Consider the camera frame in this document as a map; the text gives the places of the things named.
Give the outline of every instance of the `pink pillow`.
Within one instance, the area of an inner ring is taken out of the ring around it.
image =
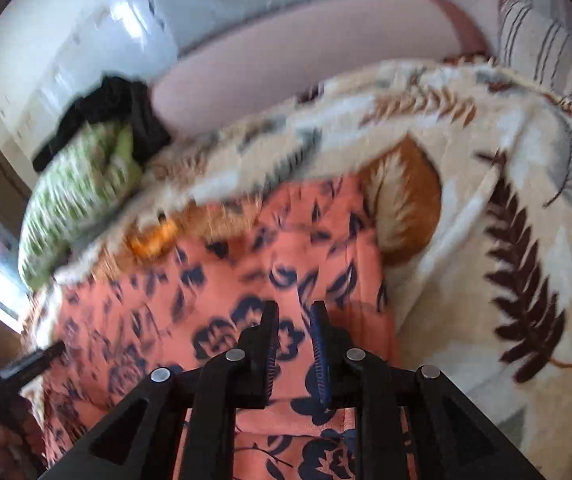
[[[485,49],[446,0],[322,0],[211,41],[159,80],[151,99],[174,137],[194,137],[367,64]]]

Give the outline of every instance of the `striped pillow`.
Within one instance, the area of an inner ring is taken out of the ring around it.
[[[505,0],[499,42],[506,66],[572,100],[570,0]]]

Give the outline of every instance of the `floral blanket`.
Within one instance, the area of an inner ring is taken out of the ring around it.
[[[321,141],[302,160],[312,130]],[[166,180],[58,280],[130,269],[132,230],[159,224],[160,212],[189,229],[195,205],[203,214],[200,204],[261,188],[285,159],[296,180],[354,172],[401,365],[436,364],[547,479],[572,479],[572,102],[485,60],[394,60],[209,140],[171,169],[158,161],[151,172]],[[228,217],[218,218],[221,236]],[[60,320],[60,286],[42,296],[34,340]]]
[[[326,410],[319,401],[309,309],[324,299],[333,324],[349,330],[355,344],[394,359],[381,264],[363,203],[354,175],[286,184],[239,236],[212,243],[180,236],[153,266],[68,288],[54,333],[67,352],[43,383],[49,462],[152,370],[200,367],[234,347],[240,332],[258,323],[263,302],[275,300],[279,347],[271,405],[237,415],[235,477],[312,480],[311,464],[325,460],[325,452],[345,462],[338,468],[348,467],[353,457],[341,436],[354,441],[354,415]]]

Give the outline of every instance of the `beige blanket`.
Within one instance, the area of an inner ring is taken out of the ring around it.
[[[29,339],[48,341],[61,283],[118,272],[124,235],[261,187],[319,130],[296,177],[361,171],[400,364],[442,368],[546,478],[572,479],[572,104],[474,61],[383,62],[160,156],[41,293]]]

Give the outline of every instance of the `brown fern print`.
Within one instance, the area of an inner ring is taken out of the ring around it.
[[[472,98],[460,98],[446,87],[435,89],[432,86],[422,88],[411,86],[408,90],[397,94],[382,95],[375,98],[375,107],[359,122],[359,126],[379,123],[403,115],[419,113],[439,113],[439,120],[450,116],[450,123],[463,120],[464,128],[477,114],[477,105]]]
[[[513,321],[495,329],[503,340],[517,343],[500,358],[512,363],[526,358],[514,375],[516,383],[531,380],[547,364],[558,368],[572,368],[572,364],[553,358],[566,326],[564,311],[557,313],[557,293],[548,291],[548,279],[543,281],[542,267],[538,256],[539,243],[531,244],[532,227],[527,226],[526,208],[520,209],[519,198],[512,192],[506,179],[504,167],[506,155],[478,153],[477,158],[500,167],[500,178],[488,202],[488,215],[495,225],[486,228],[486,234],[497,245],[487,255],[504,265],[500,270],[489,272],[485,278],[510,292],[510,296],[498,296],[493,303]]]

